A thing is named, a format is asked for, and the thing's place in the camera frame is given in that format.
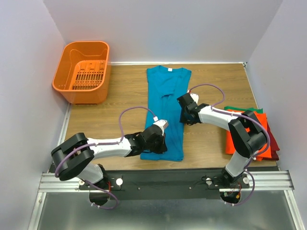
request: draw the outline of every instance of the white wall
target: white wall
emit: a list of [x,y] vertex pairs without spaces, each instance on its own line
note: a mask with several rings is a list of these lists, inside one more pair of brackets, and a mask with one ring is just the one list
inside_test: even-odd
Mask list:
[[284,0],[248,62],[252,89],[268,114],[307,226],[307,1]]
[[247,61],[282,0],[44,0],[67,43],[112,61]]
[[67,103],[52,91],[64,40],[41,0],[0,7],[0,229],[25,230]]

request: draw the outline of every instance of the wooden table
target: wooden table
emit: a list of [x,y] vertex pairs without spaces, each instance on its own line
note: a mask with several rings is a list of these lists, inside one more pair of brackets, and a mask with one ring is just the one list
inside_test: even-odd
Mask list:
[[[147,106],[146,69],[154,66],[113,66],[107,100],[99,105],[74,105],[71,111],[66,138],[84,132],[87,137],[106,139],[119,138],[118,116],[131,106]],[[170,68],[184,67],[192,71],[189,88],[200,83],[212,83],[221,87],[226,101],[218,105],[241,108],[255,107],[242,64],[166,65]],[[193,91],[200,96],[200,103],[213,104],[221,100],[221,93],[210,86]],[[143,131],[146,111],[135,109],[122,118],[125,134]],[[225,130],[209,124],[185,126],[184,160],[145,161],[139,156],[110,157],[94,161],[106,170],[180,169],[224,167],[231,156],[225,152]],[[275,166],[274,161],[257,161],[251,166]]]

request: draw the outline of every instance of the blue shirt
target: blue shirt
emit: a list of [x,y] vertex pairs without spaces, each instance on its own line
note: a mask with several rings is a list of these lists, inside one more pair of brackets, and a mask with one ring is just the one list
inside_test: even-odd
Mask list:
[[[180,123],[181,107],[177,98],[188,90],[191,71],[185,68],[169,69],[157,66],[147,69],[148,107],[159,119],[168,121],[165,130],[167,151],[163,154],[142,153],[143,160],[183,160],[183,127]],[[147,113],[145,128],[153,124],[153,116]]]

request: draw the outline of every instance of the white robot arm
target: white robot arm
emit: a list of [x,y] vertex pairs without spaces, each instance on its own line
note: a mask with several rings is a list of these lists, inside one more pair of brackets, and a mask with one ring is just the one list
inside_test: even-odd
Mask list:
[[254,154],[267,143],[267,139],[258,125],[251,120],[236,117],[234,114],[259,122],[255,114],[247,110],[244,113],[233,112],[233,115],[229,115],[227,114],[229,112],[213,108],[208,104],[197,105],[198,95],[193,93],[186,93],[177,100],[181,106],[181,123],[188,125],[208,123],[230,131],[236,151],[222,169],[221,179],[224,186],[235,183],[251,162]]
[[[101,165],[91,164],[90,161],[112,156],[136,156],[145,150],[162,154],[167,151],[164,132],[167,126],[168,122],[161,119],[143,132],[127,134],[117,139],[86,138],[84,133],[77,133],[51,152],[53,162],[58,169],[56,176],[61,181],[78,177],[99,186],[105,183],[104,168]],[[78,148],[81,149],[67,158]]]

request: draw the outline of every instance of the orange basket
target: orange basket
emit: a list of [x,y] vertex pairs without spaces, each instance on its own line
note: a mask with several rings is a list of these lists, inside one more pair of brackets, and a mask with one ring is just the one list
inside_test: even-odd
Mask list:
[[109,45],[73,42],[62,53],[52,86],[72,104],[98,104],[106,100],[110,81]]

